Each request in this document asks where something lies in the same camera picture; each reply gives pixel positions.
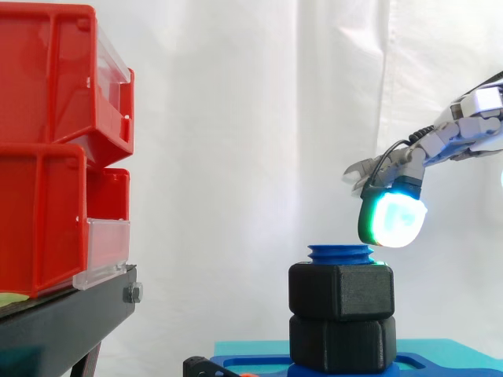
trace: black cable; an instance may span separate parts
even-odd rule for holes
[[[374,183],[374,181],[376,180],[377,173],[379,172],[379,169],[383,166],[384,160],[390,155],[391,152],[393,152],[399,145],[402,145],[402,144],[410,145],[410,142],[407,140],[399,140],[396,143],[394,143],[390,148],[388,148],[385,153],[383,153],[383,155],[380,157],[380,160],[377,163],[376,167],[374,167],[374,170],[370,174],[369,179],[365,183],[366,187],[369,187],[370,185],[372,185]]]
[[[430,132],[432,132],[434,128],[435,128],[434,126],[428,126],[428,127],[425,127],[425,128],[421,128],[420,130],[417,130],[412,135],[409,135],[409,142],[410,142],[410,144],[412,145],[416,141],[418,141],[419,139],[421,139],[422,137],[425,137]]]
[[[387,151],[380,157],[379,162],[377,163],[376,167],[374,167],[374,170],[370,174],[369,179],[367,179],[367,182],[363,186],[362,194],[369,186],[373,185],[374,181],[376,180],[377,173],[379,173],[380,168],[383,166],[384,160],[390,155],[391,152],[393,152],[399,145],[405,144],[410,146],[414,144],[415,142],[419,141],[422,137],[428,135],[434,129],[435,126],[428,126],[425,128],[421,128],[420,130],[414,132],[412,135],[409,135],[409,140],[405,139],[399,140],[396,143],[394,143],[390,148],[388,148]]]

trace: black shelf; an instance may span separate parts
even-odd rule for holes
[[[135,309],[136,266],[86,291],[67,289],[0,309],[0,377],[92,376],[99,345]]]

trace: white curtain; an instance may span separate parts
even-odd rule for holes
[[[176,376],[218,340],[288,338],[288,267],[357,243],[355,161],[503,70],[497,0],[98,1],[136,71],[131,253],[145,297],[97,376]],[[503,358],[501,156],[428,169],[423,232],[376,248],[398,336]]]

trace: black hexagonal nut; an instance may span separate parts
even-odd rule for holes
[[[290,310],[319,320],[381,320],[395,312],[393,271],[383,263],[297,263],[288,272]]]
[[[293,316],[290,357],[324,373],[381,373],[396,358],[395,319],[335,322]]]

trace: red storage bin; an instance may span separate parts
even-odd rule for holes
[[[0,292],[36,297],[72,278],[85,289],[125,271],[126,170],[88,170],[78,145],[0,144],[0,181]]]
[[[90,6],[0,2],[0,142],[77,144],[106,167],[133,153],[133,85]]]

